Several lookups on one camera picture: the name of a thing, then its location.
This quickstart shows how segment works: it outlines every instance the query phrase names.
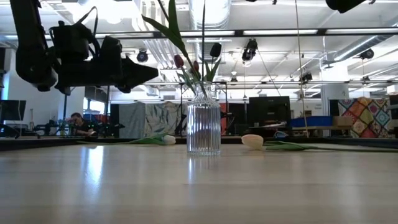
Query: man sitting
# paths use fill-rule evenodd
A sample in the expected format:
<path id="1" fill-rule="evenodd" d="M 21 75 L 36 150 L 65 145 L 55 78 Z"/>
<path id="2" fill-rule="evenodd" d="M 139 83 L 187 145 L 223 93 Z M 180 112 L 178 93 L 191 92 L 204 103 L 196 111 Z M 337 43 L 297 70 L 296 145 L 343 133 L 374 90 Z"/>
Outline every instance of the man sitting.
<path id="1" fill-rule="evenodd" d="M 96 131 L 94 131 L 94 124 L 91 121 L 84 120 L 80 113 L 73 113 L 70 119 L 73 124 L 75 124 L 74 135 L 92 136 L 96 134 Z"/>

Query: glass vase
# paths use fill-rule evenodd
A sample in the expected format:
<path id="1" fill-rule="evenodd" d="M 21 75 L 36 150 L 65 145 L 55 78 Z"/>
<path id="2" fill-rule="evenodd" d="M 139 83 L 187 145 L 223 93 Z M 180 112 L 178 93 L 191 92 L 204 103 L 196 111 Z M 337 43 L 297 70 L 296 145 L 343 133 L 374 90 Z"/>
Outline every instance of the glass vase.
<path id="1" fill-rule="evenodd" d="M 194 156 L 215 156 L 221 152 L 221 110 L 211 97 L 211 82 L 203 86 L 204 90 L 197 84 L 197 95 L 187 106 L 187 151 Z"/>

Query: red tulip bud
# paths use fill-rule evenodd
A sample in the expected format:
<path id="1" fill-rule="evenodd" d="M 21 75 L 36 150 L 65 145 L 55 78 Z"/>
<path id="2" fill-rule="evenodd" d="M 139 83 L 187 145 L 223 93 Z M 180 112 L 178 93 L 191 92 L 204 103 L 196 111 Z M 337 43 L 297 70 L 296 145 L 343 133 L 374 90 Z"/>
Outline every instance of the red tulip bud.
<path id="1" fill-rule="evenodd" d="M 193 68 L 195 69 L 195 71 L 199 72 L 199 63 L 197 61 L 193 62 Z"/>
<path id="2" fill-rule="evenodd" d="M 181 56 L 174 55 L 174 64 L 177 68 L 182 68 L 184 66 L 184 60 L 182 60 Z"/>

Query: black monitor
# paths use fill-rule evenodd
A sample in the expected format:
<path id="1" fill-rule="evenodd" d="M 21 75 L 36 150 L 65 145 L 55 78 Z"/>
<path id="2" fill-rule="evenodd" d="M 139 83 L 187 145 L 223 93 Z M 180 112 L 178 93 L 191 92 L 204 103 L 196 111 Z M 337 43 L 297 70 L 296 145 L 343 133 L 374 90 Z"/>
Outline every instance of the black monitor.
<path id="1" fill-rule="evenodd" d="M 248 105 L 248 125 L 260 126 L 291 120 L 290 98 L 288 96 L 250 97 Z"/>
<path id="2" fill-rule="evenodd" d="M 0 121 L 23 121 L 26 100 L 0 100 Z"/>

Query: table surface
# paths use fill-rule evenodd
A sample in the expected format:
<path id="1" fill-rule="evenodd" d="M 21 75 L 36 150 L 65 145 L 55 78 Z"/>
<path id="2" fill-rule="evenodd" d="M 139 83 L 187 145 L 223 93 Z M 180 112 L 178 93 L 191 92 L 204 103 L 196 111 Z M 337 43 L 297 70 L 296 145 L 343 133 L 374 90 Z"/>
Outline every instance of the table surface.
<path id="1" fill-rule="evenodd" d="M 398 223 L 398 154 L 185 150 L 2 152 L 1 223 Z"/>
<path id="2" fill-rule="evenodd" d="M 302 130 L 351 130 L 352 126 L 308 126 L 306 127 L 299 127 L 299 128 L 292 128 L 293 131 L 302 131 Z"/>

